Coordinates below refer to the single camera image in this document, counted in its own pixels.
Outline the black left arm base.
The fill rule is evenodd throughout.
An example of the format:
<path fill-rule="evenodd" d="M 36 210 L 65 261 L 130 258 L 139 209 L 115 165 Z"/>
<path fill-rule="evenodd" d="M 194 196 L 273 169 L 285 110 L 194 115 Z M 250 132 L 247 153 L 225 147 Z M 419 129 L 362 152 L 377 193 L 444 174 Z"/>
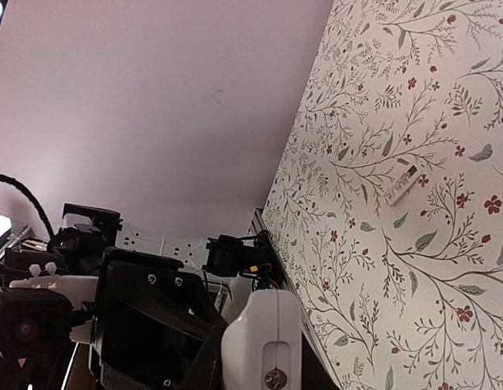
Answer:
<path fill-rule="evenodd" d="M 209 238 L 206 264 L 202 269 L 219 277 L 241 276 L 256 280 L 258 289 L 279 288 L 267 276 L 271 266 L 268 252 L 254 246 L 254 236 L 234 237 L 220 235 Z"/>

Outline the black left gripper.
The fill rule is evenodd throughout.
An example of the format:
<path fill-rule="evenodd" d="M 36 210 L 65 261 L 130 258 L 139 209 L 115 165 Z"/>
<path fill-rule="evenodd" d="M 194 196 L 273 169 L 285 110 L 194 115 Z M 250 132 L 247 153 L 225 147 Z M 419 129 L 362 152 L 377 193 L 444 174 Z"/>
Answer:
<path fill-rule="evenodd" d="M 101 389 L 182 389 L 216 324 L 228 326 L 181 261 L 109 247 L 98 277 L 89 367 Z"/>

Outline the white battery cover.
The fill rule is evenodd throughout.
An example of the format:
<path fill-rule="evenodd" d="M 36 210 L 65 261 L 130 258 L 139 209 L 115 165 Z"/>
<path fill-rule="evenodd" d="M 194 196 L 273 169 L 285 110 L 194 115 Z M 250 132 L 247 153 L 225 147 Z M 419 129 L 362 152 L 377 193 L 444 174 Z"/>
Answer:
<path fill-rule="evenodd" d="M 395 206 L 417 182 L 422 174 L 422 167 L 416 157 L 399 158 L 393 174 L 393 181 L 384 190 L 384 200 L 389 206 Z"/>

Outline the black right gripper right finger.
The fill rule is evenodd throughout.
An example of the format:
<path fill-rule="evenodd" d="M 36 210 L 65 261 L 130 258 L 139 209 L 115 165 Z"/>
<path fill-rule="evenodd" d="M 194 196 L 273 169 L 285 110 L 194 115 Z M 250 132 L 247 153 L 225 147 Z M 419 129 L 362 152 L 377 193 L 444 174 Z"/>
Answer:
<path fill-rule="evenodd" d="M 301 389 L 339 390 L 318 359 L 304 331 L 301 332 Z"/>

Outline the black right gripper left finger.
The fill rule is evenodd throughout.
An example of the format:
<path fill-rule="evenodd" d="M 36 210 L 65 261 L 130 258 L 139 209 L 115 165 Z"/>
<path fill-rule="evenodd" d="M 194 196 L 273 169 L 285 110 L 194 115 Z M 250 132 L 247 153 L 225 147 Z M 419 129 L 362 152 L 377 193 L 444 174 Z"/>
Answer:
<path fill-rule="evenodd" d="M 224 389 L 221 344 L 226 325 L 214 325 L 181 381 L 183 390 Z"/>

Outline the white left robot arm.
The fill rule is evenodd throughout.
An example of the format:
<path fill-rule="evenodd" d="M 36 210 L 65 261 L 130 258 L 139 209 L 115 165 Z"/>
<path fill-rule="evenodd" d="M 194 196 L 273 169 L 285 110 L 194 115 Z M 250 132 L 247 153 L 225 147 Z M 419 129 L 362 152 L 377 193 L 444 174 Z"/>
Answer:
<path fill-rule="evenodd" d="M 0 389 L 59 389 L 71 349 L 99 389 L 219 389 L 227 324 L 190 259 L 123 243 L 119 213 L 67 204 L 84 223 L 0 262 Z"/>

